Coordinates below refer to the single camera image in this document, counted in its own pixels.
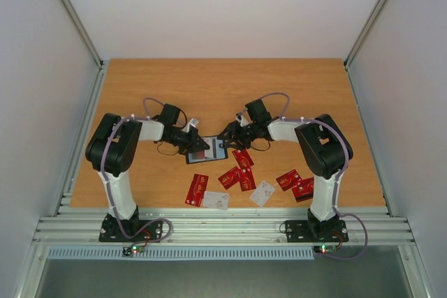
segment wooden table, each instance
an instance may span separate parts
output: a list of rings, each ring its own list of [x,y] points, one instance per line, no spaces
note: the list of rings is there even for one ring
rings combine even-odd
[[[106,112],[121,116],[145,115],[145,96],[182,108],[188,118],[200,123],[202,136],[220,133],[245,103],[271,91],[290,95],[287,117],[317,117],[328,113],[354,150],[339,196],[340,206],[383,206],[381,187],[374,169],[351,86],[340,59],[113,59],[94,117],[91,134]],[[284,106],[283,96],[264,100],[272,116]],[[152,114],[161,107],[149,103]],[[256,143],[262,148],[264,142]],[[163,152],[175,152],[169,144]],[[256,183],[276,184],[276,177],[296,169],[311,177],[300,146],[273,142],[269,151],[250,150]],[[181,155],[164,156],[153,142],[140,142],[130,170],[131,188],[140,207],[190,207],[184,203],[194,173],[210,176],[208,191],[225,192],[217,177],[237,165],[229,159],[193,165]],[[241,192],[238,184],[228,190],[231,207],[257,207],[252,191]],[[291,190],[278,186],[266,207],[308,207],[311,200],[297,203]],[[108,205],[98,175],[85,159],[74,189],[72,207]]]

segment metal profile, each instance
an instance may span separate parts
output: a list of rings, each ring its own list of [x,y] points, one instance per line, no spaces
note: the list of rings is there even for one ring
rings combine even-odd
[[[108,61],[105,62],[94,78],[91,91],[88,95],[87,104],[85,105],[84,112],[82,113],[82,121],[75,135],[74,145],[71,149],[69,160],[63,173],[64,179],[61,183],[61,195],[59,196],[59,198],[57,199],[57,203],[53,207],[54,214],[58,212],[59,206],[61,206],[61,204],[67,206],[70,204],[70,192],[73,190],[75,180],[78,176],[80,162],[83,157],[82,150],[85,147],[87,134],[91,127],[91,123],[93,122],[94,111],[96,110],[96,106],[98,105],[100,92],[102,90],[105,81],[105,75],[108,69],[108,64]]]
[[[422,264],[417,246],[399,246],[402,264],[414,297],[433,297],[427,272]]]
[[[48,259],[53,260],[313,260],[308,246],[151,246],[142,253],[125,256],[117,246],[52,246]]]
[[[107,209],[72,211],[57,217],[41,218],[33,244],[101,245],[98,232]],[[406,218],[391,218],[386,208],[340,209],[353,212],[365,223],[371,245],[414,245]],[[286,220],[306,219],[306,209],[142,209],[141,218],[169,218],[174,232],[160,246],[285,246],[281,225]],[[349,231],[347,246],[365,243],[362,226],[356,219],[344,218]],[[295,244],[312,246],[313,243]]]
[[[94,62],[96,63],[98,68],[101,68],[102,66],[101,58],[98,52],[96,51],[96,48],[94,47],[89,37],[89,34],[85,30],[84,25],[82,24],[78,14],[76,13],[73,4],[71,3],[70,0],[61,0],[61,2],[68,13],[68,16],[71,18],[71,21],[74,23],[76,29],[78,30],[81,39],[84,41],[85,45],[87,46],[87,49],[90,51],[91,57],[93,58]]]
[[[369,14],[369,17],[363,26],[362,30],[360,31],[359,36],[357,37],[357,40],[354,43],[354,46],[351,48],[351,51],[349,52],[346,61],[344,62],[345,66],[350,66],[355,59],[358,51],[362,47],[363,43],[365,42],[366,37],[368,36],[368,33],[371,31],[371,28],[374,26],[375,22],[377,21],[380,13],[385,8],[386,3],[388,3],[388,0],[377,0],[375,3],[372,12]]]
[[[47,246],[31,246],[14,298],[35,297],[47,261]]]

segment purple cable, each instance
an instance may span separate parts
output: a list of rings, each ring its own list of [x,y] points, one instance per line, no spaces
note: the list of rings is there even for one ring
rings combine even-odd
[[[264,99],[268,96],[276,96],[276,95],[284,96],[287,98],[287,103],[285,104],[284,108],[281,111],[281,114],[279,115],[279,117],[282,118],[287,111],[288,105],[291,103],[291,97],[289,97],[288,94],[285,94],[284,92],[270,92],[269,94],[265,94],[264,96],[259,97],[258,99]],[[245,113],[245,111],[247,111],[247,108],[244,108],[241,112],[239,112],[237,114],[242,115]]]
[[[147,101],[147,100],[152,100],[152,101],[154,101],[154,102],[160,104],[161,106],[164,106],[164,105],[165,105],[165,104],[163,104],[161,101],[159,101],[158,99],[155,99],[155,98],[151,98],[151,97],[145,97],[145,98],[143,98],[143,100],[142,100],[142,106],[145,108],[146,115],[147,115],[149,118],[151,117],[151,114],[150,114],[150,112],[149,112],[149,108],[147,108],[147,106],[146,106],[146,101]]]
[[[162,221],[164,223],[166,223],[169,227],[169,231],[161,238],[159,239],[155,239],[155,240],[150,240],[151,242],[160,242],[163,241],[164,239],[166,239],[167,237],[169,237],[172,232],[173,232],[173,223],[171,223],[168,219],[164,219],[164,218],[158,218],[158,219],[154,219],[149,221],[148,223],[146,223],[144,226],[142,226],[133,236],[130,236],[126,233],[126,231],[123,228],[123,225],[121,223],[121,218],[119,217],[119,212],[117,210],[115,201],[113,200],[113,195],[112,195],[112,188],[110,186],[110,180],[108,178],[108,176],[105,174],[105,157],[107,156],[107,153],[109,151],[110,148],[110,144],[112,143],[112,140],[115,138],[119,128],[122,126],[122,124],[130,119],[135,119],[135,120],[145,120],[144,118],[135,118],[135,117],[126,117],[126,118],[122,118],[121,120],[118,121],[117,125],[112,129],[112,132],[109,136],[109,138],[107,139],[107,142],[105,144],[104,147],[104,152],[103,155],[101,157],[101,174],[103,175],[103,178],[105,180],[105,189],[107,191],[107,195],[110,201],[110,206],[112,207],[113,213],[115,215],[115,218],[117,219],[118,222],[118,226],[119,226],[119,230],[121,230],[121,233],[127,238],[127,239],[132,239],[134,237],[136,237],[138,234],[140,234],[148,225],[151,225],[152,223],[156,222],[156,221]]]
[[[146,106],[146,101],[147,101],[147,100],[152,100],[152,101],[154,101],[154,102],[160,104],[161,106],[164,106],[164,105],[165,105],[165,104],[163,104],[161,101],[159,101],[158,99],[155,99],[155,98],[152,98],[152,97],[145,97],[145,98],[143,98],[143,100],[142,100],[142,106],[144,107],[144,109],[145,109],[145,111],[146,111],[146,115],[147,115],[149,118],[151,118],[152,116],[151,116],[151,113],[149,112],[149,108],[147,108],[147,106]],[[178,122],[179,124],[181,124],[182,126],[184,126],[184,122],[183,122],[182,120],[177,120],[177,122]]]
[[[359,252],[359,254],[354,255],[352,257],[349,258],[341,258],[339,256],[335,256],[335,255],[331,255],[331,254],[319,254],[322,256],[326,256],[327,258],[332,258],[334,260],[343,260],[343,261],[351,261],[351,260],[355,260],[357,258],[359,258],[361,255],[363,255],[363,253],[366,251],[366,248],[368,246],[368,232],[366,230],[366,226],[363,223],[363,221],[356,216],[355,214],[352,213],[340,213],[339,210],[336,208],[336,202],[337,202],[337,191],[339,188],[338,185],[338,181],[340,179],[340,177],[344,174],[344,172],[346,171],[346,169],[348,168],[348,164],[349,164],[349,153],[348,153],[348,148],[346,147],[346,144],[344,143],[342,137],[340,136],[340,134],[331,126],[329,126],[327,123],[316,120],[316,119],[306,119],[306,118],[301,118],[301,119],[284,119],[284,121],[301,121],[301,122],[309,122],[312,124],[318,124],[326,129],[328,129],[336,138],[337,140],[339,140],[342,149],[343,149],[343,153],[344,153],[344,164],[343,164],[343,168],[339,171],[339,173],[337,174],[337,176],[335,176],[335,187],[334,187],[334,193],[332,194],[332,208],[334,209],[334,212],[340,217],[340,218],[344,218],[345,216],[352,216],[353,218],[355,218],[362,226],[363,231],[365,232],[365,245],[363,246],[363,249]]]

